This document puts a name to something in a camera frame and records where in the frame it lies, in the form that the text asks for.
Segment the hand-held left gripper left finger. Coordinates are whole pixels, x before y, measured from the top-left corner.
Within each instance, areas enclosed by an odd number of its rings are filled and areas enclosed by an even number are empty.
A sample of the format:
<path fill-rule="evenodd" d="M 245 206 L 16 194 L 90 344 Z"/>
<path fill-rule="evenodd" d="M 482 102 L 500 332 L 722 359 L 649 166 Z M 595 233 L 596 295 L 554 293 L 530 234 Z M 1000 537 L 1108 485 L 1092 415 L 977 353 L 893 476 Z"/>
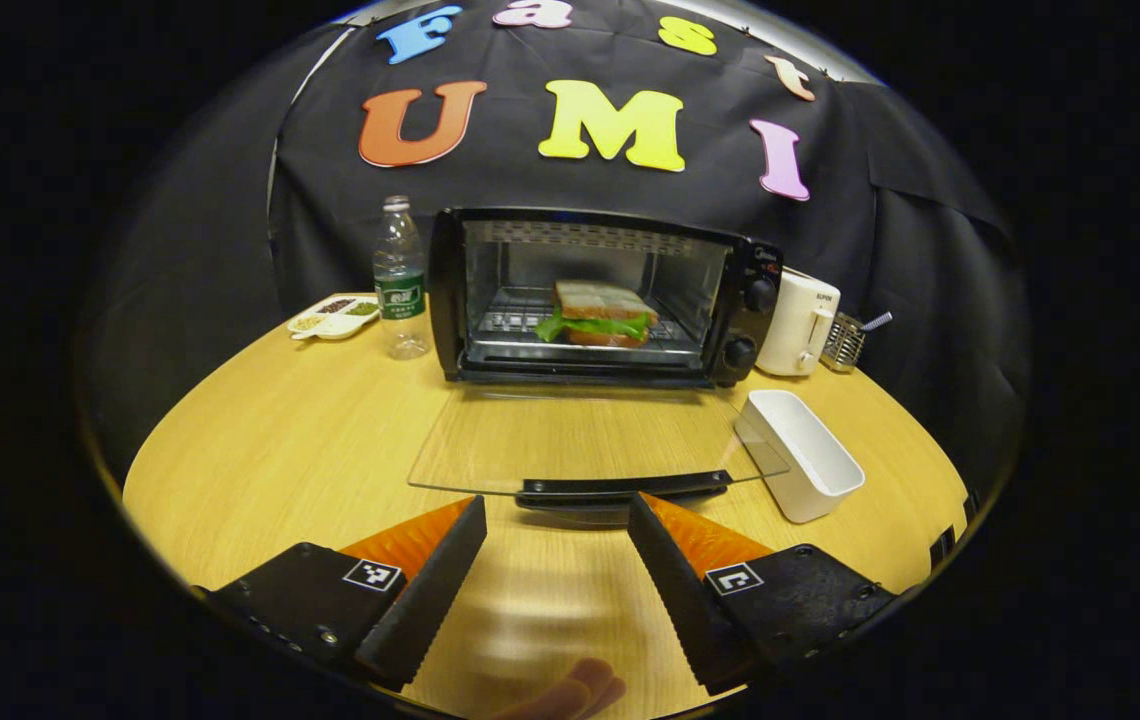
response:
<path fill-rule="evenodd" d="M 192 589 L 283 651 L 401 692 L 486 537 L 484 500 L 465 496 L 342 550 L 299 542 L 214 591 Z"/>

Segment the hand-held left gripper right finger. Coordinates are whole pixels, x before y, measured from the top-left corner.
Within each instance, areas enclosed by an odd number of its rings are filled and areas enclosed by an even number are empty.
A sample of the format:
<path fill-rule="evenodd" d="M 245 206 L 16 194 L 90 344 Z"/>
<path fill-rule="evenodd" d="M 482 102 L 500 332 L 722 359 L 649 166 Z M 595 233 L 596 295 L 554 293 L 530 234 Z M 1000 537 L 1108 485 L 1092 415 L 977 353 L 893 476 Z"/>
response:
<path fill-rule="evenodd" d="M 632 497 L 628 535 L 710 694 L 839 651 L 898 600 L 816 545 L 771 550 L 648 493 Z"/>

